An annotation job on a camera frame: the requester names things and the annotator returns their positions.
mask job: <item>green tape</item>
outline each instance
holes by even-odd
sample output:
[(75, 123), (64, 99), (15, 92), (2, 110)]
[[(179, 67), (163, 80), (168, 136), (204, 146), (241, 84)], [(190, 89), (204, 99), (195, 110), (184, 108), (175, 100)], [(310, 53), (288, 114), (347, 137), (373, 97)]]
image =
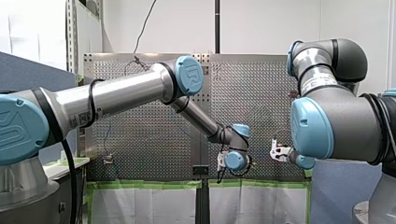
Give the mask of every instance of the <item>green tape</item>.
[(216, 180), (209, 180), (210, 188), (227, 188), (227, 187), (241, 187), (254, 186), (264, 188), (280, 188), (280, 189), (307, 189), (311, 182), (282, 182), (273, 180), (254, 180), (254, 179), (224, 179), (221, 183)]
[[(87, 158), (74, 158), (73, 159), (73, 161), (75, 163), (81, 163), (81, 162), (83, 162), (85, 160), (87, 160)], [(60, 164), (60, 165), (63, 165), (63, 166), (68, 166), (69, 165), (69, 163), (67, 161), (62, 161), (62, 162), (52, 161), (52, 162), (49, 162), (49, 163), (45, 164), (44, 166), (51, 166), (51, 165), (55, 165), (55, 164)]]
[(144, 180), (115, 180), (89, 182), (89, 189), (199, 189), (201, 181), (144, 181)]
[(304, 170), (305, 177), (312, 177), (312, 174), (314, 173), (314, 169), (310, 170)]
[(309, 182), (306, 193), (306, 211), (305, 211), (306, 224), (311, 223), (311, 194), (312, 194), (312, 184), (311, 182)]

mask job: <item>metal frame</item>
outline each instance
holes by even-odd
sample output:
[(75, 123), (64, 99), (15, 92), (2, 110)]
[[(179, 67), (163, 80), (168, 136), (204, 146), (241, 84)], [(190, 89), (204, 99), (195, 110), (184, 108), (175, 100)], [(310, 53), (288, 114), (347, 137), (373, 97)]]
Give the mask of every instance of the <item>metal frame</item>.
[(78, 29), (76, 0), (66, 1), (67, 71), (78, 73)]

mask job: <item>electrical cable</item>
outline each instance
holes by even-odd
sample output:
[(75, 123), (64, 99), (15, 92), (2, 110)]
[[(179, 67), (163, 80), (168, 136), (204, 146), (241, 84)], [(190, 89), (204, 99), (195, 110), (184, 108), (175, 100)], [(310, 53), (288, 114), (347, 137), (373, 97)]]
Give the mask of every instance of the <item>electrical cable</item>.
[(89, 128), (93, 125), (94, 122), (96, 122), (96, 107), (95, 107), (95, 101), (93, 100), (93, 86), (96, 84), (96, 82), (101, 82), (104, 81), (101, 78), (94, 79), (93, 82), (91, 82), (90, 87), (89, 87), (89, 95), (88, 95), (88, 102), (90, 104), (90, 110), (91, 110), (91, 120), (82, 126), (81, 128)]
[(378, 165), (381, 161), (383, 161), (389, 153), (389, 147), (392, 147), (393, 156), (396, 160), (396, 144), (393, 138), (392, 130), (389, 126), (389, 112), (387, 107), (384, 105), (384, 102), (374, 94), (364, 93), (361, 95), (361, 97), (364, 97), (373, 109), (375, 118), (379, 123), (382, 136), (382, 144), (378, 151), (378, 155), (373, 161), (369, 161), (369, 164)]
[(79, 222), (80, 220), (82, 220), (82, 206), (84, 205), (84, 185), (85, 185), (85, 178), (86, 175), (84, 175), (84, 170), (82, 171), (82, 180), (81, 180), (81, 197), (79, 198), (79, 206), (78, 206), (78, 219), (77, 221)]
[(154, 1), (152, 2), (152, 4), (151, 4), (151, 8), (149, 9), (149, 12), (148, 12), (148, 15), (147, 15), (147, 17), (146, 17), (146, 19), (145, 19), (145, 22), (143, 23), (142, 31), (140, 32), (140, 35), (139, 35), (139, 37), (137, 38), (136, 46), (134, 47), (134, 54), (136, 54), (137, 48), (139, 47), (140, 37), (142, 37), (143, 33), (145, 32), (146, 24), (147, 24), (147, 22), (148, 22), (148, 20), (149, 20), (149, 16), (151, 15), (151, 11), (152, 11), (152, 9), (154, 9), (154, 6), (155, 6), (155, 3), (156, 3), (156, 2), (157, 2), (157, 0), (154, 0)]
[(64, 153), (66, 154), (67, 164), (70, 172), (70, 185), (72, 190), (72, 208), (70, 213), (70, 224), (76, 224), (77, 220), (77, 174), (76, 167), (73, 160), (72, 150), (70, 149), (67, 140), (62, 141)]
[(155, 6), (156, 2), (157, 2), (157, 0), (154, 0), (152, 2), (151, 7), (150, 7), (149, 12), (148, 12), (148, 15), (147, 15), (147, 17), (145, 19), (145, 22), (143, 23), (142, 31), (140, 32), (140, 35), (137, 37), (136, 46), (134, 47), (134, 60), (128, 62), (126, 64), (126, 66), (124, 67), (124, 75), (125, 76), (126, 76), (126, 68), (129, 67), (129, 65), (131, 65), (131, 63), (139, 64), (143, 68), (144, 71), (148, 71), (149, 70), (149, 67), (145, 63), (141, 62), (140, 59), (135, 54), (136, 54), (137, 48), (139, 47), (140, 38), (142, 37), (143, 33), (145, 32), (146, 24), (148, 23), (149, 16), (151, 15), (151, 11), (152, 11), (152, 9), (154, 9), (154, 6)]
[(293, 73), (293, 66), (294, 66), (293, 65), (293, 57), (294, 57), (293, 52), (294, 52), (294, 49), (297, 47), (297, 45), (301, 44), (301, 43), (304, 43), (304, 42), (301, 41), (301, 40), (294, 41), (294, 43), (291, 45), (290, 51), (289, 51), (289, 56), (290, 56), (290, 61), (289, 61), (290, 64), (289, 64), (289, 67), (288, 67), (289, 68), (289, 75), (295, 77), (296, 79), (298, 79), (298, 78)]

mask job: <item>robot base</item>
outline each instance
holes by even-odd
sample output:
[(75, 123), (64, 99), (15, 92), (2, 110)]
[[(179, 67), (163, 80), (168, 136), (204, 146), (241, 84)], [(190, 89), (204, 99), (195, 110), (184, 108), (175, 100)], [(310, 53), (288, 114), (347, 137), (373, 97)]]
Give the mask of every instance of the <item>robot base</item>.
[(60, 222), (59, 184), (50, 182), (48, 190), (31, 199), (0, 207), (2, 224), (56, 224)]
[(396, 178), (382, 174), (370, 202), (353, 208), (353, 224), (396, 223)]

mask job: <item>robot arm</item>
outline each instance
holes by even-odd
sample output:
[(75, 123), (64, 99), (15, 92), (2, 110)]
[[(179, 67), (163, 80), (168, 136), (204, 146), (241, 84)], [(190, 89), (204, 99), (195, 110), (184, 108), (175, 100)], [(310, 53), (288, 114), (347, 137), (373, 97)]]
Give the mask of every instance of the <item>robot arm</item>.
[(291, 106), (291, 161), (305, 169), (314, 166), (314, 158), (394, 161), (387, 128), (394, 117), (394, 95), (356, 97), (367, 72), (367, 59), (357, 44), (345, 39), (296, 42), (288, 60), (301, 95)]
[(192, 57), (155, 63), (149, 71), (111, 80), (95, 80), (89, 86), (51, 92), (45, 89), (20, 91), (0, 96), (0, 166), (36, 155), (42, 147), (63, 141), (77, 127), (161, 100), (171, 104), (211, 142), (230, 145), (237, 160), (235, 171), (248, 164), (248, 126), (236, 125), (219, 136), (218, 124), (188, 96), (201, 90), (204, 75)]
[(250, 129), (247, 125), (234, 124), (233, 127), (223, 127), (186, 96), (176, 99), (172, 107), (201, 131), (211, 143), (229, 146), (230, 150), (219, 153), (218, 171), (228, 168), (233, 172), (250, 167), (252, 159), (247, 154)]

